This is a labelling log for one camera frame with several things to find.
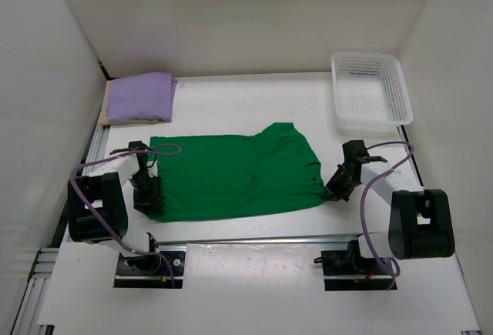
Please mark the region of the green t shirt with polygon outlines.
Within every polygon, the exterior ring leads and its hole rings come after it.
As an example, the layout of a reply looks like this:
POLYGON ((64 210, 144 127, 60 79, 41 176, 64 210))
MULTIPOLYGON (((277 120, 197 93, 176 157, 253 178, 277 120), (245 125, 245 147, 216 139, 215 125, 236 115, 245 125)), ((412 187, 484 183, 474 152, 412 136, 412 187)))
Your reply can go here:
POLYGON ((252 136, 176 136, 150 140, 158 149, 161 223, 287 213, 324 202, 321 164, 290 122, 252 136))

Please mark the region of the beige t shirt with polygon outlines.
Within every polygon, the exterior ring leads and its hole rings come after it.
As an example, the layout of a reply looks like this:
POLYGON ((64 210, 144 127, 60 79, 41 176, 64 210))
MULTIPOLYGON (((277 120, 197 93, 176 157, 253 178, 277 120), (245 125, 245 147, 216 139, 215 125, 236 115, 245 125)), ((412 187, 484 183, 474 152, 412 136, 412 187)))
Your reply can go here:
POLYGON ((110 122, 108 120, 107 109, 109 103, 109 88, 111 86, 111 83, 112 83, 111 81, 106 82, 102 106, 98 117, 99 125, 101 126, 150 125, 159 122, 157 119, 129 119, 125 121, 110 122))

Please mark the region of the purple t shirt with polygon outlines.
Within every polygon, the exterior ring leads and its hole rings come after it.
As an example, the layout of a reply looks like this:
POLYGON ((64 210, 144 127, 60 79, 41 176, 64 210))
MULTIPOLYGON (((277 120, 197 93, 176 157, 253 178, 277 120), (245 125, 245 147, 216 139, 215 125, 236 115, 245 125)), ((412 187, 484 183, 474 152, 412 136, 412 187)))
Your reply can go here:
POLYGON ((173 75, 166 72, 112 80, 107 90, 107 122, 171 122, 177 83, 173 75))

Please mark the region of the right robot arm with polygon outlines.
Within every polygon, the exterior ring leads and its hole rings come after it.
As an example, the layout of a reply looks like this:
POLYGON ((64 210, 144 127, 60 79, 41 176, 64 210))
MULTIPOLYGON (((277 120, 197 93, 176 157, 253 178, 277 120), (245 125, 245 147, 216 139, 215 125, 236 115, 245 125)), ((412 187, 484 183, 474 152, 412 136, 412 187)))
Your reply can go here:
POLYGON ((381 157, 346 161, 326 184, 324 198, 348 201, 360 185, 373 190, 390 206, 388 231, 364 236, 346 254, 346 264, 355 273, 367 271, 374 256, 398 260, 446 258, 455 251, 447 194, 425 189, 393 170, 381 157))

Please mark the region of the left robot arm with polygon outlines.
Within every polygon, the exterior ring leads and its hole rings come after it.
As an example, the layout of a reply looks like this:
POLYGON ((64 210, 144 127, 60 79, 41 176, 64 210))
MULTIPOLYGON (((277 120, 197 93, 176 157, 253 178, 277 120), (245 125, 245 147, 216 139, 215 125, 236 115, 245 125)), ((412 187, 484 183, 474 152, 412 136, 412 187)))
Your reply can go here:
POLYGON ((150 151, 121 152, 92 162, 97 169, 77 176, 79 165, 69 177, 69 235, 77 243, 108 246, 126 257, 144 273, 154 273, 161 265, 161 254, 151 233, 129 224, 123 187, 133 187, 133 209, 151 216, 159 212, 161 179, 156 166, 148 161, 150 151))

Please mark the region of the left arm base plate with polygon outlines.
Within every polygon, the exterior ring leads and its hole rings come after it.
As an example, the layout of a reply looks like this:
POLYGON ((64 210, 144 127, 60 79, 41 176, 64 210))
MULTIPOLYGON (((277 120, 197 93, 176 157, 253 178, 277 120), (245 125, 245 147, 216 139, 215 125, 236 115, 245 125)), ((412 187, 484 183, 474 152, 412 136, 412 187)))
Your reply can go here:
POLYGON ((135 289, 181 289, 186 262, 185 250, 162 250, 169 267, 159 257, 124 257, 119 254, 113 286, 135 289))

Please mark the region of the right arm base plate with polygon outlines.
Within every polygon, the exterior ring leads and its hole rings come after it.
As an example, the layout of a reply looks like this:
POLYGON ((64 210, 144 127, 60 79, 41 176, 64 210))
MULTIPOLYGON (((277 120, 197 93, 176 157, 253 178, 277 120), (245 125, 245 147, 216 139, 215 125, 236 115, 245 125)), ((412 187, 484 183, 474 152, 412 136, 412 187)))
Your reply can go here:
POLYGON ((362 258, 348 250, 324 250, 314 258, 323 270, 327 292, 388 291, 397 284, 384 273, 374 259, 362 258))

